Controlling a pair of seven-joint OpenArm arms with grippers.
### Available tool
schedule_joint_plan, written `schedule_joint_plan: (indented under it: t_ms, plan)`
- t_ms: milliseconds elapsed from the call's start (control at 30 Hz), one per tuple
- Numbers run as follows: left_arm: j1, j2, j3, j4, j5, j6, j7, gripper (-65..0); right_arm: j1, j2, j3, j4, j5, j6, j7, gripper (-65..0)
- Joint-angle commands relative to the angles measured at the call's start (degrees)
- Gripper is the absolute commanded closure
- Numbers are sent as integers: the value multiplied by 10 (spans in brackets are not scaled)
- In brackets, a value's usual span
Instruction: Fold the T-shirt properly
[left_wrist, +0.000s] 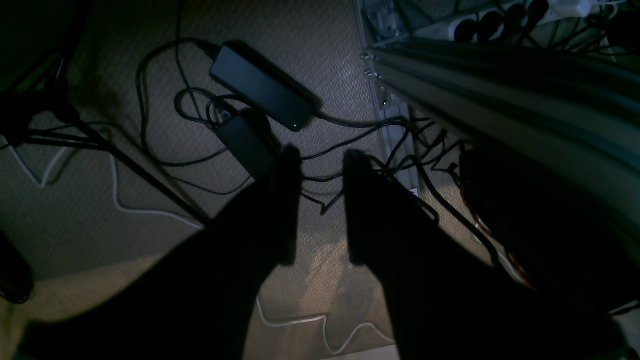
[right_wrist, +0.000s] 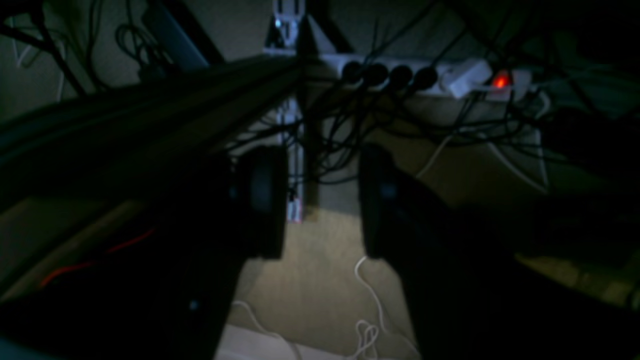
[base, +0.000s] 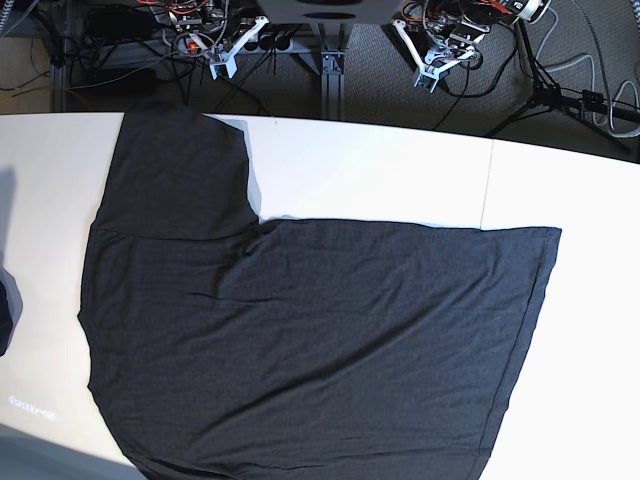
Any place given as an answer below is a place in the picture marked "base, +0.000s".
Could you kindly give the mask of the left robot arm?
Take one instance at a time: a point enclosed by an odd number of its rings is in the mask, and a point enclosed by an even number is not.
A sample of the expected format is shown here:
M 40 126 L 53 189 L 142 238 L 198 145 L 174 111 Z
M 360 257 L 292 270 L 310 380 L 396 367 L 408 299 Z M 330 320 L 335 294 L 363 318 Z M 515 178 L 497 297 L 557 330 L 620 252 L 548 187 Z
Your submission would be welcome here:
M 389 27 L 415 68 L 414 85 L 434 92 L 452 68 L 481 63 L 479 44 L 494 26 L 535 23 L 549 6 L 542 0 L 407 1 Z

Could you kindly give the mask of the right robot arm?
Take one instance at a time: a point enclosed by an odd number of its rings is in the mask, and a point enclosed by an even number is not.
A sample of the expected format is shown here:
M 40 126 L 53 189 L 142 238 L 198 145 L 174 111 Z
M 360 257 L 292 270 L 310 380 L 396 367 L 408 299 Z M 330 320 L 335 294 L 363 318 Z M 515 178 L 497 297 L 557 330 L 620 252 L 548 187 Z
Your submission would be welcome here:
M 176 32 L 173 50 L 202 60 L 214 80 L 236 74 L 236 56 L 269 24 L 253 1 L 169 1 L 165 11 Z

